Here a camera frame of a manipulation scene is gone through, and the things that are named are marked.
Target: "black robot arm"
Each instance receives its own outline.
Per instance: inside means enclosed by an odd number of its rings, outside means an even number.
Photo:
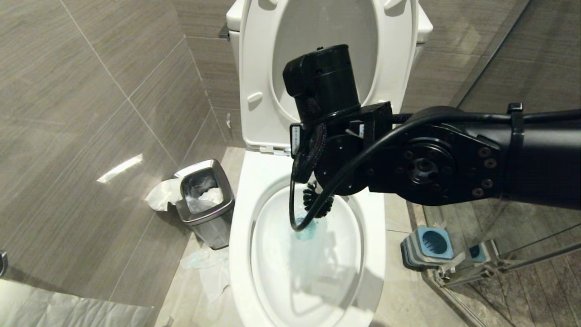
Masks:
[[[368,187],[422,205],[490,197],[581,209],[581,111],[506,115],[437,106],[393,115],[390,103],[359,106],[346,45],[289,62],[287,91],[301,124],[290,127],[291,190],[314,173],[328,196]]]

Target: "trash can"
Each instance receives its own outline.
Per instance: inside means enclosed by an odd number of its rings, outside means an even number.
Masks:
[[[180,170],[174,177],[183,178],[182,200],[175,204],[182,222],[213,250],[228,246],[234,192],[220,163],[214,159],[202,161]],[[211,202],[200,200],[204,193],[216,187],[223,195],[219,204],[208,205]]]

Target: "toilet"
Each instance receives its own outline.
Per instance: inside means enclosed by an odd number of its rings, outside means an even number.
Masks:
[[[292,230],[289,125],[299,115],[282,71],[318,47],[347,44],[362,104],[391,101],[398,112],[417,40],[432,29],[422,13],[417,0],[239,0],[228,12],[246,143],[229,272],[245,326],[371,323],[386,276],[383,194],[335,196],[326,217]],[[297,184],[295,212],[304,214],[303,190]]]

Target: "toilet bowl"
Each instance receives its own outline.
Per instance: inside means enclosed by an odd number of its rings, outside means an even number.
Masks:
[[[368,326],[385,276],[383,194],[365,189],[335,196],[326,217],[292,230],[289,125],[299,115],[282,71],[318,47],[347,44],[362,104],[391,101],[398,112],[418,37],[417,0],[245,0],[236,6],[246,143],[229,242],[236,309],[252,327]],[[230,28],[234,23],[229,17]],[[304,214],[304,186],[296,187],[295,211]]]

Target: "bolt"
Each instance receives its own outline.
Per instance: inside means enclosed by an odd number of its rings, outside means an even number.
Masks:
[[[482,190],[480,188],[472,190],[472,196],[474,196],[475,198],[482,197],[483,195],[484,195],[484,190]]]
[[[491,188],[494,185],[494,183],[490,179],[485,179],[485,180],[482,181],[481,185],[485,189],[489,189],[489,188]]]
[[[444,136],[446,142],[453,142],[455,138],[456,136],[453,133],[447,133],[446,136]]]
[[[496,160],[494,160],[492,158],[484,160],[484,167],[486,167],[486,168],[496,167]]]
[[[436,158],[436,156],[437,156],[437,152],[436,151],[434,151],[434,150],[428,151],[428,158],[434,159],[434,158]]]
[[[483,148],[478,149],[478,155],[481,158],[488,157],[490,155],[490,153],[491,153],[490,148],[483,147]]]

